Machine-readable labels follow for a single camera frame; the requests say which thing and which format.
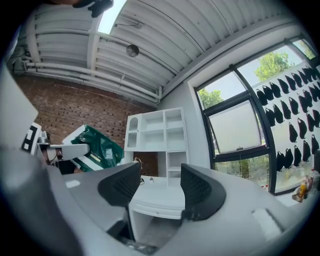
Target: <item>skylight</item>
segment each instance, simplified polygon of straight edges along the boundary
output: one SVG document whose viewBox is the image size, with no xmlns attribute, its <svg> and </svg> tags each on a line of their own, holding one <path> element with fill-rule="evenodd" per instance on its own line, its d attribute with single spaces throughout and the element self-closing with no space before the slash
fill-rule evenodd
<svg viewBox="0 0 320 256">
<path fill-rule="evenodd" d="M 102 15 L 98 32 L 110 34 L 115 21 L 126 2 L 127 0 L 113 0 L 113 6 L 106 10 Z"/>
</svg>

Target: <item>red brick wall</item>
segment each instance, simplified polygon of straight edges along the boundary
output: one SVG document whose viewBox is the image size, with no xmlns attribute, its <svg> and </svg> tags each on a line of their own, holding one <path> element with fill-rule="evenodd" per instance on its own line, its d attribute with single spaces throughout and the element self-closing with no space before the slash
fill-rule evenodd
<svg viewBox="0 0 320 256">
<path fill-rule="evenodd" d="M 15 80 L 38 110 L 35 122 L 50 133 L 52 144 L 61 144 L 67 135 L 87 124 L 124 148 L 128 116 L 155 110 L 123 96 L 72 82 L 37 76 L 15 76 Z M 156 155 L 140 156 L 150 166 L 145 166 L 149 175 L 158 174 Z"/>
</svg>

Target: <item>white desk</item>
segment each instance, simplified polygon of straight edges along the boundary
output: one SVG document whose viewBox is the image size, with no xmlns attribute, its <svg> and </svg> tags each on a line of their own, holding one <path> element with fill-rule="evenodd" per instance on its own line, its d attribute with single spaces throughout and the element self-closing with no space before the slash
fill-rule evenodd
<svg viewBox="0 0 320 256">
<path fill-rule="evenodd" d="M 174 186 L 167 186 L 167 178 L 141 176 L 144 184 L 135 192 L 130 204 L 129 215 L 133 235 L 138 240 L 145 232 L 153 217 L 181 218 L 185 209 L 185 194 L 180 186 L 180 179 Z"/>
</svg>

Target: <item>hanging black mask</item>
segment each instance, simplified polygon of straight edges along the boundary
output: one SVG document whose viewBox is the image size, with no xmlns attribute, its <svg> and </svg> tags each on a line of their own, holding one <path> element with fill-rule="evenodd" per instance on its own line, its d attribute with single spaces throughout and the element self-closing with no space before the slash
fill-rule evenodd
<svg viewBox="0 0 320 256">
<path fill-rule="evenodd" d="M 313 119 L 314 119 L 314 126 L 319 128 L 320 125 L 320 113 L 318 110 L 313 109 Z"/>
<path fill-rule="evenodd" d="M 289 76 L 287 76 L 287 75 L 285 75 L 285 78 L 286 78 L 286 80 L 288 81 L 288 84 L 289 84 L 289 86 L 290 86 L 290 89 L 292 90 L 292 91 L 295 91 L 297 88 L 296 88 L 296 82 L 295 82 L 295 80 L 293 80 L 291 77 L 289 77 Z"/>
<path fill-rule="evenodd" d="M 318 92 L 317 92 L 317 89 L 309 86 L 309 90 L 310 90 L 311 97 L 312 97 L 313 101 L 314 101 L 314 102 L 317 102 L 317 101 L 318 101 Z"/>
<path fill-rule="evenodd" d="M 319 149 L 319 143 L 316 140 L 316 137 L 314 134 L 311 136 L 311 153 L 314 155 L 315 152 Z"/>
<path fill-rule="evenodd" d="M 270 87 L 271 87 L 271 90 L 273 92 L 274 97 L 280 98 L 281 97 L 281 90 L 280 90 L 279 86 L 273 82 L 270 82 Z"/>
<path fill-rule="evenodd" d="M 268 101 L 272 101 L 274 99 L 274 94 L 272 90 L 268 86 L 262 86 L 263 93 Z"/>
<path fill-rule="evenodd" d="M 283 110 L 284 118 L 287 120 L 291 119 L 291 111 L 290 111 L 288 105 L 284 101 L 282 101 L 282 100 L 280 100 L 280 101 L 281 101 L 281 107 Z"/>
<path fill-rule="evenodd" d="M 312 118 L 310 114 L 306 114 L 306 121 L 308 122 L 308 128 L 310 132 L 314 131 L 314 128 L 316 126 L 315 120 Z"/>
<path fill-rule="evenodd" d="M 290 107 L 291 107 L 291 111 L 294 115 L 299 114 L 299 104 L 298 102 L 294 99 L 289 97 L 289 102 L 290 102 Z"/>
<path fill-rule="evenodd" d="M 281 86 L 283 93 L 288 94 L 290 91 L 289 91 L 289 86 L 287 85 L 287 83 L 285 81 L 283 81 L 282 79 L 278 79 L 278 81 L 279 81 L 279 85 Z"/>
<path fill-rule="evenodd" d="M 302 108 L 302 111 L 304 113 L 307 113 L 308 112 L 308 101 L 306 100 L 305 97 L 301 96 L 298 94 L 298 99 L 300 101 L 300 106 Z"/>
<path fill-rule="evenodd" d="M 299 132 L 300 139 L 305 139 L 305 135 L 307 133 L 307 125 L 306 125 L 305 121 L 298 118 L 298 126 L 299 126 L 299 131 L 300 131 Z"/>
<path fill-rule="evenodd" d="M 281 110 L 278 108 L 276 104 L 273 105 L 273 113 L 276 122 L 278 124 L 282 124 L 284 122 L 284 115 L 282 114 Z"/>
<path fill-rule="evenodd" d="M 302 73 L 301 71 L 299 71 L 299 70 L 298 70 L 298 73 L 299 73 L 302 81 L 304 82 L 304 84 L 307 85 L 309 83 L 309 81 L 307 79 L 307 76 L 304 73 Z"/>
<path fill-rule="evenodd" d="M 308 92 L 307 90 L 302 90 L 303 91 L 303 95 L 304 98 L 306 99 L 307 103 L 308 103 L 308 107 L 312 107 L 312 96 L 310 94 L 310 92 Z"/>
<path fill-rule="evenodd" d="M 257 90 L 256 90 L 256 95 L 258 96 L 259 101 L 261 102 L 261 105 L 262 105 L 262 106 L 268 105 L 267 97 L 266 97 L 266 95 L 264 94 L 263 91 L 257 89 Z"/>
<path fill-rule="evenodd" d="M 285 156 L 280 151 L 278 151 L 276 155 L 276 170 L 278 172 L 281 172 L 281 169 L 284 167 L 284 165 L 285 165 Z"/>
<path fill-rule="evenodd" d="M 313 84 L 313 88 L 316 90 L 316 96 L 320 100 L 320 89 L 317 86 L 315 86 L 315 84 Z"/>
<path fill-rule="evenodd" d="M 294 128 L 294 126 L 292 125 L 292 123 L 289 123 L 289 135 L 290 135 L 290 141 L 292 143 L 296 143 L 298 138 L 298 133 Z"/>
<path fill-rule="evenodd" d="M 306 79 L 309 81 L 309 82 L 312 82 L 312 76 L 311 76 L 311 73 L 310 73 L 310 70 L 309 68 L 302 68 L 302 71 L 306 77 Z"/>
<path fill-rule="evenodd" d="M 302 160 L 308 162 L 309 157 L 311 156 L 311 150 L 309 144 L 304 140 L 303 141 L 303 156 Z"/>
<path fill-rule="evenodd" d="M 297 146 L 294 146 L 294 162 L 293 162 L 293 165 L 295 167 L 298 167 L 300 162 L 301 162 L 301 152 L 299 150 L 299 148 Z"/>
<path fill-rule="evenodd" d="M 296 85 L 301 88 L 303 86 L 301 77 L 296 73 L 291 73 L 291 75 L 293 76 L 293 79 L 296 82 Z"/>
<path fill-rule="evenodd" d="M 265 109 L 265 114 L 266 114 L 266 117 L 268 118 L 268 121 L 270 123 L 270 126 L 275 126 L 276 125 L 276 120 L 275 120 L 275 113 L 269 109 L 269 108 L 266 108 Z"/>
<path fill-rule="evenodd" d="M 294 161 L 294 156 L 292 155 L 291 149 L 287 148 L 285 150 L 284 168 L 290 169 L 293 161 Z"/>
</svg>

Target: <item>white ceiling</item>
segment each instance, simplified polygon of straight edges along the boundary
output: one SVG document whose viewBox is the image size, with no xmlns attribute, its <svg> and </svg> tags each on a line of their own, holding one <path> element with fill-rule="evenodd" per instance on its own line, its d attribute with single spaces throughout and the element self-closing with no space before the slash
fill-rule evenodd
<svg viewBox="0 0 320 256">
<path fill-rule="evenodd" d="M 30 52 L 31 62 L 102 72 L 110 79 L 92 82 L 82 78 L 78 82 L 154 105 L 161 98 L 159 90 L 164 93 L 177 74 L 212 46 L 275 17 L 288 15 L 285 8 L 269 0 L 128 0 L 116 20 L 124 25 L 107 35 L 97 32 L 100 19 L 92 19 L 86 8 L 42 5 L 21 28 L 16 53 L 22 47 Z M 140 28 L 125 26 L 139 23 Z M 137 57 L 126 54 L 130 44 L 139 47 Z M 60 78 L 77 82 L 72 75 Z M 125 88 L 127 83 L 150 93 L 142 97 L 143 90 L 132 93 L 115 86 Z"/>
</svg>

